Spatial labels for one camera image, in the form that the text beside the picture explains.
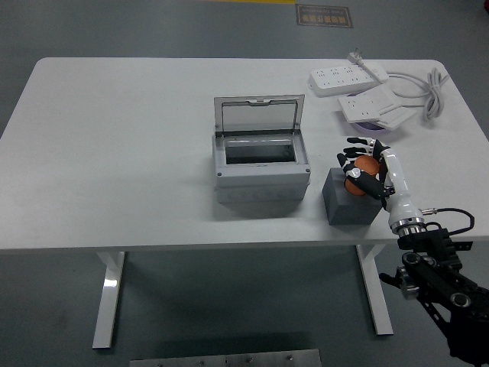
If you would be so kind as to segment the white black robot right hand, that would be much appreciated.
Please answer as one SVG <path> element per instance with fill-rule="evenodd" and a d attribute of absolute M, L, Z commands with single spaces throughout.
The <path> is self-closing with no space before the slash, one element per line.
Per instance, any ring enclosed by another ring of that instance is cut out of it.
<path fill-rule="evenodd" d="M 400 237 L 424 232 L 421 210 L 411 200 L 397 153 L 376 138 L 348 138 L 350 147 L 337 154 L 346 180 L 381 201 L 389 213 L 388 224 Z"/>

